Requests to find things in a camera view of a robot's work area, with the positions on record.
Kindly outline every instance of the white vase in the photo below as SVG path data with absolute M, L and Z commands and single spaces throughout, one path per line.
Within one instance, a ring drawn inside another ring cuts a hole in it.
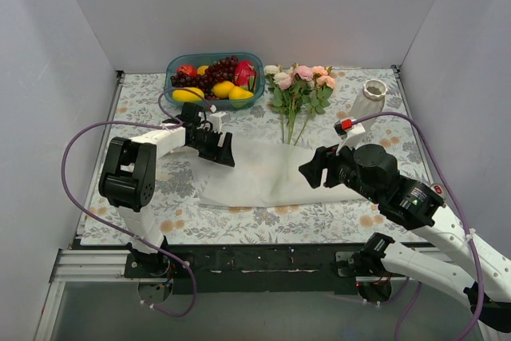
M 364 83 L 362 91 L 357 95 L 350 112 L 349 117 L 355 120 L 372 113 L 382 112 L 385 105 L 385 95 L 387 87 L 383 81 L 370 79 Z M 364 121 L 362 125 L 368 133 L 375 119 Z

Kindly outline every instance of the flower bouquet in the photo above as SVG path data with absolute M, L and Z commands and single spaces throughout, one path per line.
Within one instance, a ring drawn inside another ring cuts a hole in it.
M 293 145 L 298 143 L 309 120 L 317 113 L 325 113 L 325 108 L 330 105 L 328 98 L 336 85 L 335 79 L 330 76 L 331 71 L 332 67 L 320 65 L 310 68 L 294 64 L 286 71 L 281 65 L 264 67 L 264 75 L 271 83 L 268 89 L 273 92 L 271 110 L 280 113 L 283 143 L 291 143 L 297 113 L 305 109 L 307 117 Z

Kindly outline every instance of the blue plastic basket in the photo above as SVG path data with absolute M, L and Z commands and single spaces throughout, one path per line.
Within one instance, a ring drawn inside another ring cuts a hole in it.
M 252 107 L 254 103 L 256 103 L 257 99 L 263 96 L 264 85 L 266 84 L 266 81 L 264 79 L 263 63 L 261 60 L 257 56 L 246 52 L 226 52 L 222 54 L 195 54 L 179 56 L 172 60 L 167 67 L 167 76 L 165 78 L 164 90 L 179 89 L 172 87 L 170 77 L 176 75 L 177 69 L 182 65 L 189 64 L 193 65 L 195 68 L 199 68 L 202 65 L 212 65 L 214 61 L 220 61 L 220 59 L 223 59 L 227 56 L 231 57 L 233 55 L 237 56 L 240 61 L 249 60 L 254 65 L 255 70 L 257 71 L 254 96 L 243 100 L 211 100 L 210 103 L 213 104 L 218 110 L 246 109 Z M 165 97 L 171 104 L 178 105 L 180 107 L 183 105 L 183 102 L 175 101 L 172 99 L 172 92 L 166 93 Z M 197 102 L 197 104 L 206 107 L 206 104 L 203 101 Z

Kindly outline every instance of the white backdrop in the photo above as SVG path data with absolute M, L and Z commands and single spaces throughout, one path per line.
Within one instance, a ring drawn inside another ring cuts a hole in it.
M 402 66 L 471 227 L 511 256 L 511 0 L 436 0 Z
M 400 64 L 433 0 L 78 0 L 115 69 L 246 50 L 265 63 Z
M 0 339 L 34 337 L 57 251 L 80 217 L 60 182 L 65 144 L 106 118 L 115 72 L 76 0 L 0 0 Z M 101 130 L 77 142 L 85 199 Z

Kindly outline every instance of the pink rose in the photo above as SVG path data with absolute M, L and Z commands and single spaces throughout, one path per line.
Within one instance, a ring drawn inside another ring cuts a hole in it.
M 312 72 L 314 72 L 314 75 L 328 76 L 328 71 L 322 65 L 312 67 Z
M 306 65 L 299 65 L 298 67 L 295 68 L 295 71 L 293 73 L 295 75 L 300 76 L 305 81 L 312 80 L 312 78 L 314 77 L 312 69 L 310 69 Z
M 281 90 L 291 87 L 293 79 L 285 72 L 279 72 L 273 77 L 273 82 L 279 86 Z
M 316 81 L 319 85 L 326 85 L 332 89 L 337 85 L 337 81 L 335 81 L 335 79 L 330 76 L 320 76 Z

